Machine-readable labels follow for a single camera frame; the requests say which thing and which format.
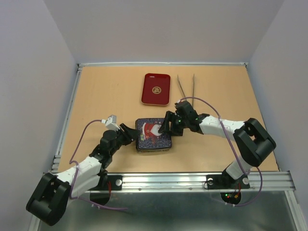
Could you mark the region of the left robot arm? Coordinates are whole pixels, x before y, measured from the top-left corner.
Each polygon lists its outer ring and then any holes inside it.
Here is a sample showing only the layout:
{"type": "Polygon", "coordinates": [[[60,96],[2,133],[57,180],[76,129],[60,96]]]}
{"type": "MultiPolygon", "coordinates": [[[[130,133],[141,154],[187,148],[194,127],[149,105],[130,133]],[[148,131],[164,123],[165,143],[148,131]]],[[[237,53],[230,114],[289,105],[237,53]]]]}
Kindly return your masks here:
{"type": "Polygon", "coordinates": [[[66,171],[43,174],[26,210],[46,224],[55,225],[73,200],[89,189],[103,189],[107,185],[106,168],[113,155],[122,147],[138,139],[139,131],[120,124],[119,129],[103,133],[99,144],[82,162],[70,160],[73,167],[66,171]]]}

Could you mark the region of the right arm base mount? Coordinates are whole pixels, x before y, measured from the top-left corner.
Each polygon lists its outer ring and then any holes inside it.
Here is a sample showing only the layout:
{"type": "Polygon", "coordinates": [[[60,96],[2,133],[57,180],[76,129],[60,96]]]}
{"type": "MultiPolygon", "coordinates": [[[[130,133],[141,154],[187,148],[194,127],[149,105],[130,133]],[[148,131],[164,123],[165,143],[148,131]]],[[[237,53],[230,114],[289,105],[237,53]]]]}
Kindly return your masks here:
{"type": "Polygon", "coordinates": [[[250,189],[249,180],[245,176],[234,180],[227,173],[209,174],[203,184],[206,190],[221,190],[221,199],[228,204],[238,205],[241,201],[241,191],[250,189]]]}

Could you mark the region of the steel serving tongs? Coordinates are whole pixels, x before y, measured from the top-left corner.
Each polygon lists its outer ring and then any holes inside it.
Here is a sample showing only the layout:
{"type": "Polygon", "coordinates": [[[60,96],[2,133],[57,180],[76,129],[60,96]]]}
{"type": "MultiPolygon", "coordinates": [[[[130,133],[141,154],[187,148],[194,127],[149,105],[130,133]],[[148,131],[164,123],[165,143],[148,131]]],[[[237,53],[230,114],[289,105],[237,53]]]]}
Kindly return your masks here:
{"type": "Polygon", "coordinates": [[[194,107],[194,94],[195,94],[195,74],[191,76],[191,78],[186,78],[182,81],[179,75],[177,75],[177,83],[180,89],[182,98],[184,100],[191,100],[191,105],[194,107]]]}

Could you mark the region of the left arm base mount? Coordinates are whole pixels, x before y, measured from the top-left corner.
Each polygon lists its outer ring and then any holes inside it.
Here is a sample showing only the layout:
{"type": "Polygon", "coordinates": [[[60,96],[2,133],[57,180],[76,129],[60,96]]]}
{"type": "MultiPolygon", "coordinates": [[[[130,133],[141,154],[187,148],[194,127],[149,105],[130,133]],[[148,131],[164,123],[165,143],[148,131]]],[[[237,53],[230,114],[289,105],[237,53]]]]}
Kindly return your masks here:
{"type": "Polygon", "coordinates": [[[123,176],[120,174],[108,174],[105,170],[98,175],[98,185],[90,189],[90,200],[101,205],[106,205],[112,192],[122,190],[123,176]]]}

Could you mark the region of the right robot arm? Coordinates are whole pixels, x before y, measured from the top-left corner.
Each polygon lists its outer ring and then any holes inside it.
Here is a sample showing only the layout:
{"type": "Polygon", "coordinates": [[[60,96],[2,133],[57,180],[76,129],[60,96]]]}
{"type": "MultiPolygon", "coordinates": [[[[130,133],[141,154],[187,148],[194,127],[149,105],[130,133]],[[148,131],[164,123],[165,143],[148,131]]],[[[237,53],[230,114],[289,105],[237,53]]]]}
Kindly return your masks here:
{"type": "Polygon", "coordinates": [[[250,118],[247,121],[230,121],[209,114],[198,114],[188,101],[175,103],[175,112],[166,112],[159,133],[182,136],[188,128],[202,135],[215,135],[226,138],[231,145],[234,141],[240,152],[235,160],[223,171],[222,184],[232,188],[239,178],[246,175],[251,168],[258,167],[276,148],[276,142],[261,125],[250,118]]]}

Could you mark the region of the gold tin lid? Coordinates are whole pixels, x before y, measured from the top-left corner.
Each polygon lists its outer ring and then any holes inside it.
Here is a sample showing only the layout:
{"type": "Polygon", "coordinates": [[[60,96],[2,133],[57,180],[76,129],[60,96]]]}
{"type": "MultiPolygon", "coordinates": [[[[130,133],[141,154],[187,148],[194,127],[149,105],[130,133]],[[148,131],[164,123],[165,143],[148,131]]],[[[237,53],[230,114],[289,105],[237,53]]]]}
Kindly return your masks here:
{"type": "Polygon", "coordinates": [[[169,150],[172,147],[171,136],[159,133],[164,118],[139,118],[135,121],[135,128],[139,131],[136,149],[139,152],[153,152],[169,150]]]}

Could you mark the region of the chocolate tin base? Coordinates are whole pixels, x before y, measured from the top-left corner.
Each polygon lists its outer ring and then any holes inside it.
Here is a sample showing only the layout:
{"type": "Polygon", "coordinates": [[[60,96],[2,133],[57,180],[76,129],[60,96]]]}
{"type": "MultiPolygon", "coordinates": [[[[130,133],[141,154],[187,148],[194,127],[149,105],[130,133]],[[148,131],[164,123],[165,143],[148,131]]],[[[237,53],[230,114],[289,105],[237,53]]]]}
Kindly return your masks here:
{"type": "Polygon", "coordinates": [[[155,154],[158,152],[165,152],[172,148],[172,145],[169,146],[140,146],[136,145],[136,151],[141,154],[155,154]]]}

